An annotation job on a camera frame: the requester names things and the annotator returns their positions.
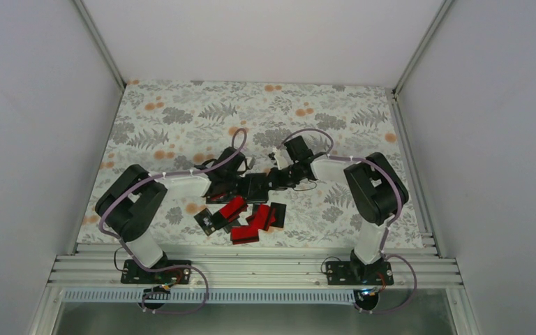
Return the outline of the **black card holder wallet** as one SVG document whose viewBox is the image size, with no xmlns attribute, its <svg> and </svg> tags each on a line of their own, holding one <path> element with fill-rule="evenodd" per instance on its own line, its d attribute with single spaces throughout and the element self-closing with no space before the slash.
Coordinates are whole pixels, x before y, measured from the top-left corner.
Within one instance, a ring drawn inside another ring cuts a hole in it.
<svg viewBox="0 0 536 335">
<path fill-rule="evenodd" d="M 249 204 L 264 204 L 269 201 L 269 187 L 265 173 L 249 173 L 238 184 L 238 195 Z"/>
</svg>

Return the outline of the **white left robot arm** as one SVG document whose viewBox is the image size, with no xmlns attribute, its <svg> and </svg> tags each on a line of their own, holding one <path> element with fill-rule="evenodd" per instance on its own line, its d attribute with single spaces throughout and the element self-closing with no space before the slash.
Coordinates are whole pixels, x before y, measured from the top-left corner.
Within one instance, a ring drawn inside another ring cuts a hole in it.
<svg viewBox="0 0 536 335">
<path fill-rule="evenodd" d="M 178 198 L 201 198 L 250 170 L 254 158 L 228 147 L 222 155 L 187 170 L 152 174 L 139 164 L 126 168 L 96 203 L 98 229 L 115 238 L 150 283 L 166 273 L 167 256 L 149 227 L 169 192 Z"/>
</svg>

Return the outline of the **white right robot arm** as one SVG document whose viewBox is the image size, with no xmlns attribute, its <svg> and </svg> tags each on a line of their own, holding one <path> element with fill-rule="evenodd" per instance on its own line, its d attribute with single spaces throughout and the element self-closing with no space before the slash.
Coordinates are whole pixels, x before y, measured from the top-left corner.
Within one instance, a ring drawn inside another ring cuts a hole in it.
<svg viewBox="0 0 536 335">
<path fill-rule="evenodd" d="M 315 153 L 301 136 L 290 138 L 269 154 L 274 167 L 268 174 L 267 187 L 274 191 L 294 188 L 303 181 L 332 181 L 345 184 L 362 218 L 357 244 L 350 254 L 350 275 L 359 284 L 367 284 L 377 274 L 376 265 L 384 260 L 384 248 L 390 225 L 399 219 L 409 200 L 406 186 L 381 152 L 366 157 Z"/>
</svg>

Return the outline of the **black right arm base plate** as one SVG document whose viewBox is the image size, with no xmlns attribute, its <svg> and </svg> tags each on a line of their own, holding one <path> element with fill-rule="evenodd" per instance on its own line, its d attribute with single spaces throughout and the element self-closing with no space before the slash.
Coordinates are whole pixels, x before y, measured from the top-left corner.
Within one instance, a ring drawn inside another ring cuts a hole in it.
<svg viewBox="0 0 536 335">
<path fill-rule="evenodd" d="M 329 285 L 393 285 L 394 276 L 390 262 L 379 259 L 369 265 L 360 261 L 327 261 L 325 273 Z"/>
</svg>

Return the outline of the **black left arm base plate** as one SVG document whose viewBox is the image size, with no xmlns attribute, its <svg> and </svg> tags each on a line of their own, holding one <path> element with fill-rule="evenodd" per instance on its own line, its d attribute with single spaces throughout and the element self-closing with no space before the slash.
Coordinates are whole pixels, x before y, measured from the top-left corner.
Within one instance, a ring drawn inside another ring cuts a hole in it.
<svg viewBox="0 0 536 335">
<path fill-rule="evenodd" d="M 189 284 L 191 272 L 192 270 L 189 268 L 150 272 L 143 270 L 134 260 L 126 260 L 122 269 L 120 282 L 122 284 L 143 285 L 186 285 Z"/>
</svg>

